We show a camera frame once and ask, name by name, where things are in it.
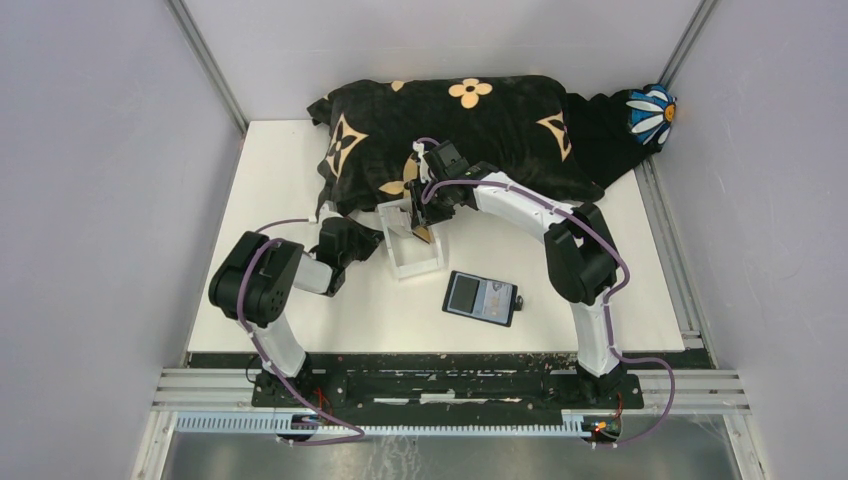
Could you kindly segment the black leather card holder wallet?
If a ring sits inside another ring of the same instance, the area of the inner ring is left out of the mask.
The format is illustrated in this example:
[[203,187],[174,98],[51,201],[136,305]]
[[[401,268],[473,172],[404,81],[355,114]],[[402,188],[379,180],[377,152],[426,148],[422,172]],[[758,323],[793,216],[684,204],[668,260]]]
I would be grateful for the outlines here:
[[[457,275],[466,275],[480,281],[474,311],[463,313],[448,308],[452,284]],[[484,278],[469,273],[452,271],[448,280],[441,310],[445,313],[471,318],[488,324],[509,328],[513,316],[524,307],[524,299],[518,292],[518,286],[509,282]]]

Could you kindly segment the gold credit card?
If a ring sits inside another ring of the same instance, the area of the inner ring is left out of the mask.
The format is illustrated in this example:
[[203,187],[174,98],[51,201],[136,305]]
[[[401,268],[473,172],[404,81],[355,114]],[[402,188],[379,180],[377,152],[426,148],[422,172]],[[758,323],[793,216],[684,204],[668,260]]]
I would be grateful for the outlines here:
[[418,226],[411,230],[411,233],[418,239],[424,241],[427,244],[432,244],[434,242],[433,232],[429,227]]

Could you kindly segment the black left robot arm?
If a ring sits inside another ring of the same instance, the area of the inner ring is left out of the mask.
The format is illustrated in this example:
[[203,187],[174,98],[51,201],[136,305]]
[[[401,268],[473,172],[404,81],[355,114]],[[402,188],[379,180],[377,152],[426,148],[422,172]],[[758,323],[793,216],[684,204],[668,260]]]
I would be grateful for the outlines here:
[[247,231],[213,274],[210,303],[247,332],[262,368],[279,377],[276,392],[287,404],[303,406],[315,391],[314,379],[301,371],[308,354],[285,316],[291,293],[334,296],[345,283],[347,267],[369,259],[384,239],[382,232],[338,216],[321,222],[311,250]]

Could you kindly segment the black cloth with daisy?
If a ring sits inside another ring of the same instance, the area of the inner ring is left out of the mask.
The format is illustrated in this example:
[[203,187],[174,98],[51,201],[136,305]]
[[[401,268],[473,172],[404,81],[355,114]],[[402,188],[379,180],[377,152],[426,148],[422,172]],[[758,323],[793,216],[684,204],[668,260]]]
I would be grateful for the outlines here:
[[677,98],[660,84],[587,99],[567,95],[567,130],[579,167],[606,189],[669,139]]

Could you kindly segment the aluminium frame rail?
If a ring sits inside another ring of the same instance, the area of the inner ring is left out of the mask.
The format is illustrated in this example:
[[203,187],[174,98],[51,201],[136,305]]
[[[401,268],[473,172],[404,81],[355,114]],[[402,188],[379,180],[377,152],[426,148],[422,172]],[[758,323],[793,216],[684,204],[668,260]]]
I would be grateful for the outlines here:
[[[751,408],[741,380],[730,370],[634,370],[639,378],[644,414],[659,414],[668,400],[675,415],[749,415]],[[482,400],[454,387],[426,388],[406,394],[379,393],[380,403],[399,406],[422,400],[426,404],[480,403]],[[255,405],[254,388],[241,370],[165,369],[154,394],[153,411],[270,411],[273,405]]]

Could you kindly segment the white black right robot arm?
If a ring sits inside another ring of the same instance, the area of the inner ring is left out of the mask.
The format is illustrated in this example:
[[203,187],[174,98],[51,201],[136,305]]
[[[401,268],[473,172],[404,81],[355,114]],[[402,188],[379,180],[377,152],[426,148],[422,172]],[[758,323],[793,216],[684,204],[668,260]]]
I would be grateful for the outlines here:
[[487,162],[470,164],[449,141],[412,144],[417,173],[407,182],[412,228],[430,227],[468,207],[505,220],[540,241],[547,276],[572,309],[578,339],[577,392],[591,408],[618,393],[626,369],[615,353],[609,298],[625,271],[601,210],[552,200]]

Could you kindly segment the white plastic card tray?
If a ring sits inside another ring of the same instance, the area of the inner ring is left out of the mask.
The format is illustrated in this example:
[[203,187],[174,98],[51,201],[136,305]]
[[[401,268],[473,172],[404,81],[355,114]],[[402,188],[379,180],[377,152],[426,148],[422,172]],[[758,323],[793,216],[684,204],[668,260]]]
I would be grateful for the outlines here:
[[377,206],[381,228],[385,236],[390,268],[395,278],[405,280],[444,269],[446,267],[445,251],[438,230],[435,227],[429,227],[434,236],[432,244],[427,244],[414,235],[410,238],[399,237],[390,232],[385,225],[384,211],[390,207],[398,207],[407,211],[410,214],[411,228],[413,229],[412,202],[409,199],[401,199]]

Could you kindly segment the black credit card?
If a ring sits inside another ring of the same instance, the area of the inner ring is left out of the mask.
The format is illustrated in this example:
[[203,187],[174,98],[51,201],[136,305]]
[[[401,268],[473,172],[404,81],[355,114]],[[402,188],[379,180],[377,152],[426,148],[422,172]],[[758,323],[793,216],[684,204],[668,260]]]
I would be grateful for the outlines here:
[[457,274],[454,277],[448,308],[463,313],[474,311],[480,281],[476,278]]

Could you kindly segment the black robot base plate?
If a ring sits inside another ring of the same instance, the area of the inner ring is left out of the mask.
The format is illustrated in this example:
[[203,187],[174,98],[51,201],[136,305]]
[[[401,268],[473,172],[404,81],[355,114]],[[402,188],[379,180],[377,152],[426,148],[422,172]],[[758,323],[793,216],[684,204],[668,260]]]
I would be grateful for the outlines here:
[[361,427],[555,425],[565,410],[607,415],[645,405],[637,376],[595,384],[573,353],[311,353],[290,383]]

